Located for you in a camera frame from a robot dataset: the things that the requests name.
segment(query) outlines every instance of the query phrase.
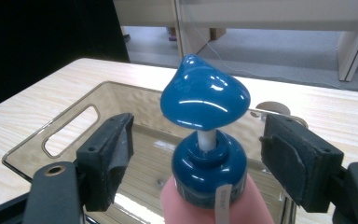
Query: wooden table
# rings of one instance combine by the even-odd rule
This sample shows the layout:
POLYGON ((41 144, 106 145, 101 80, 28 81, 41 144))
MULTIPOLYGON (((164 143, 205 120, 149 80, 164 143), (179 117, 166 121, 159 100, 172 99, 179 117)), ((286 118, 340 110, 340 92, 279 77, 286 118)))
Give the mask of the wooden table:
MULTIPOLYGON (((63 110, 106 80, 162 91, 175 70, 81 59, 0 104, 0 203, 30 184, 7 169, 2 157, 63 110)), ((239 78, 252 94, 251 107, 266 101, 287 105, 310 129, 345 152, 344 166, 358 161, 358 92, 239 78)), ((330 215, 298 209, 297 223, 330 223, 330 215)))

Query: blue bottle cap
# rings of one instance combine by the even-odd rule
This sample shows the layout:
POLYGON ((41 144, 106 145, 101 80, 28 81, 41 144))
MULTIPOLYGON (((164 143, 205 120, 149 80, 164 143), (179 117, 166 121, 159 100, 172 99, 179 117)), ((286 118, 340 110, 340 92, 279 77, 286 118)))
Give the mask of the blue bottle cap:
POLYGON ((189 54, 163 91, 160 106, 171 122, 210 131, 240 118, 250 102, 248 90, 237 79, 189 54))

